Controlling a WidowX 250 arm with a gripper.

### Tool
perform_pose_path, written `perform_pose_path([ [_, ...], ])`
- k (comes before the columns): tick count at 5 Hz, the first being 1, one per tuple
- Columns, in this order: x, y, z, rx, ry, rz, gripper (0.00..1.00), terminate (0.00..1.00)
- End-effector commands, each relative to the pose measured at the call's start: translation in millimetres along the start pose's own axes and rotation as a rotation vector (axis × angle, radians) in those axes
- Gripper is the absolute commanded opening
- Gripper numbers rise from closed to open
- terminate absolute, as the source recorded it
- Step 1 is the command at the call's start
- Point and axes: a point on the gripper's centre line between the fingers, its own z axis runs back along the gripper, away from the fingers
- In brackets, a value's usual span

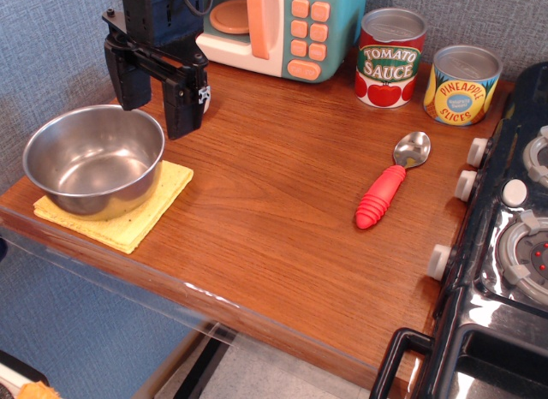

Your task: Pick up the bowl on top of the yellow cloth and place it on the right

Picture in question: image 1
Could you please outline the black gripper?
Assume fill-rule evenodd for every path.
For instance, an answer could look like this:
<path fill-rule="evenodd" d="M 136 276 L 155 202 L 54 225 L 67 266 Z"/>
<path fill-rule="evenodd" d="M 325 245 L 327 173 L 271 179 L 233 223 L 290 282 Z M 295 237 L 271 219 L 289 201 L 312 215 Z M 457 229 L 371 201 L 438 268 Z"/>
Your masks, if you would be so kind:
<path fill-rule="evenodd" d="M 204 32 L 209 0 L 122 0 L 107 9 L 109 34 L 104 54 L 116 99 L 124 110 L 139 109 L 152 98 L 150 75 L 139 66 L 161 69 L 162 58 L 181 68 L 163 80 L 164 114 L 170 140 L 198 130 L 203 103 L 211 97 L 204 68 L 208 59 L 196 44 Z"/>

